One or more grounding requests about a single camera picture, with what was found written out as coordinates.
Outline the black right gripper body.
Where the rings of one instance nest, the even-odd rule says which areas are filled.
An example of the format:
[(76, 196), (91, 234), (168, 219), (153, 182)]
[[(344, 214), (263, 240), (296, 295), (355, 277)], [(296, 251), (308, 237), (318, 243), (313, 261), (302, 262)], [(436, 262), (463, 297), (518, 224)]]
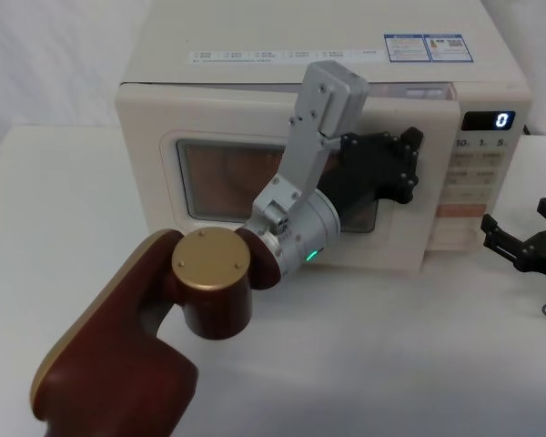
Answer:
[(518, 271), (538, 272), (546, 276), (546, 230), (522, 243), (513, 265)]

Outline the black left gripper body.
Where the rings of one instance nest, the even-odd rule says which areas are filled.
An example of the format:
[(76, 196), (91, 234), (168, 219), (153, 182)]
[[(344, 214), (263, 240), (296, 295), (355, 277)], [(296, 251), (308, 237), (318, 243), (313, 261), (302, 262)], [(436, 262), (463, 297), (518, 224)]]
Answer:
[(378, 200), (399, 199), (399, 140), (387, 133), (342, 139), (333, 164), (318, 182), (338, 216), (346, 218)]

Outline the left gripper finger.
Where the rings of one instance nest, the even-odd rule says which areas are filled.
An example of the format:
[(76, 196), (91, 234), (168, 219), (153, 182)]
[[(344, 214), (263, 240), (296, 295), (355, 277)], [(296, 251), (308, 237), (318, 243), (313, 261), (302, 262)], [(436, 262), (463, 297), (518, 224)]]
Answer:
[(419, 183), (416, 174), (417, 157), (410, 157), (400, 165), (399, 179), (395, 184), (392, 199), (400, 204), (408, 204), (413, 200), (414, 189)]
[(423, 138), (423, 132), (416, 127), (409, 127), (400, 135), (385, 132), (381, 156), (388, 160), (417, 160)]

